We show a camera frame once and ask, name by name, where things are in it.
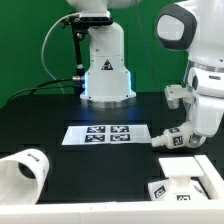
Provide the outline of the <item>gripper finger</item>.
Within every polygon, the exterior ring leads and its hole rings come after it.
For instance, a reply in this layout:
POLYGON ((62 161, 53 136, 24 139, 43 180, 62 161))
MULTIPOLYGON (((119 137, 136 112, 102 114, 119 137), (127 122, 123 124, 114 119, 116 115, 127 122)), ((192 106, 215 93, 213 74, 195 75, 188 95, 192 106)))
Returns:
POLYGON ((199 136, 199 135, 193 133, 189 139, 189 146, 191 148, 200 147, 205 142, 205 140, 206 140, 205 136, 199 136))

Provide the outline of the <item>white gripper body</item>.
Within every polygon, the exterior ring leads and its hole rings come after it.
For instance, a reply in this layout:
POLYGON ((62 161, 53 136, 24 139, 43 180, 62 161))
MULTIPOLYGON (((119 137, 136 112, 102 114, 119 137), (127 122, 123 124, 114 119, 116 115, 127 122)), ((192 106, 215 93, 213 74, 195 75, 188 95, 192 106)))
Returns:
POLYGON ((224 115, 224 73, 192 67, 187 84, 194 97, 188 112, 194 133, 212 137, 224 115))

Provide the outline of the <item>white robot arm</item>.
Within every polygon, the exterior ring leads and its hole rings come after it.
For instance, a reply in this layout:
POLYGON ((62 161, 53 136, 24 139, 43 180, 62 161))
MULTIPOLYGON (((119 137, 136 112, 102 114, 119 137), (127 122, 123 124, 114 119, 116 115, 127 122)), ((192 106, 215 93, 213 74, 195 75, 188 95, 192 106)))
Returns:
MULTIPOLYGON (((130 7, 142 0, 67 0, 77 12, 75 24, 90 34, 90 67, 84 75, 85 104, 112 106, 133 99, 130 72, 124 65, 123 29, 111 8, 130 7)), ((160 44, 188 52, 181 85, 165 88, 167 103, 183 103, 186 122, 176 129, 184 146, 195 148, 214 136, 224 116, 224 0, 183 0, 165 6, 156 21, 160 44)))

